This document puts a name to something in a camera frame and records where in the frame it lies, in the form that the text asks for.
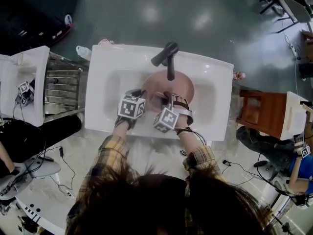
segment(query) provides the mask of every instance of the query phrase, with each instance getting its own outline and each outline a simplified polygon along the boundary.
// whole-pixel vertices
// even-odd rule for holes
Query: faucet
[[[154,66],[163,64],[167,66],[167,80],[173,81],[175,79],[174,71],[174,54],[178,52],[178,44],[175,42],[169,42],[166,44],[163,51],[151,59],[151,63]]]

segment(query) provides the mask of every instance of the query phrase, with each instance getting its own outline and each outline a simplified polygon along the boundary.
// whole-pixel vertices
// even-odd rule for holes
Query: red and white bottle
[[[233,73],[233,80],[241,80],[246,77],[246,74],[243,72],[234,72]]]

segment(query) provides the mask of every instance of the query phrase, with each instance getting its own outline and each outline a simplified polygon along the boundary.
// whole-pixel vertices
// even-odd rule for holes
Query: sink basin
[[[161,48],[142,46],[93,46],[87,82],[86,128],[105,132],[113,130],[122,94],[141,88],[151,74],[167,69],[162,65],[155,67],[150,62],[161,51]],[[207,141],[224,140],[233,65],[182,51],[175,55],[174,63],[175,70],[189,77],[194,85],[190,102],[194,123],[190,127]],[[163,134],[153,128],[156,115],[154,111],[146,111],[128,134],[177,139],[174,131]]]

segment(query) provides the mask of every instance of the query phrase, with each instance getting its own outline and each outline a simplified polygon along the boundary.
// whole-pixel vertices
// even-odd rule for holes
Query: plastic bottle
[[[92,54],[92,51],[90,49],[88,49],[87,47],[77,46],[76,51],[79,56],[90,61]]]
[[[233,73],[233,80],[241,80],[246,77],[246,74],[243,72],[234,72]]]

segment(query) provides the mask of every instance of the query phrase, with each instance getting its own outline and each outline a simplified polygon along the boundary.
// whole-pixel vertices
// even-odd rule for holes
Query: plaid shirt
[[[72,224],[77,215],[84,211],[85,207],[82,199],[86,192],[90,190],[87,187],[88,181],[93,177],[102,177],[108,167],[113,169],[115,172],[120,173],[121,168],[125,168],[125,165],[127,164],[128,152],[129,149],[126,147],[126,142],[121,137],[109,136],[104,140],[99,148],[97,157],[94,159],[93,164],[79,189],[76,203],[67,215],[67,227]],[[192,152],[192,154],[189,154],[189,156],[184,160],[183,165],[189,172],[190,176],[192,176],[195,170],[206,169],[213,165],[215,177],[223,180],[221,171],[215,162],[214,155],[209,146],[199,146]],[[140,175],[136,170],[130,169],[127,181],[131,183],[139,176]],[[189,197],[190,195],[189,180],[190,177],[186,179],[187,186],[185,190],[185,197]],[[185,210],[185,226],[186,234],[204,234],[201,228],[193,222],[188,209]]]

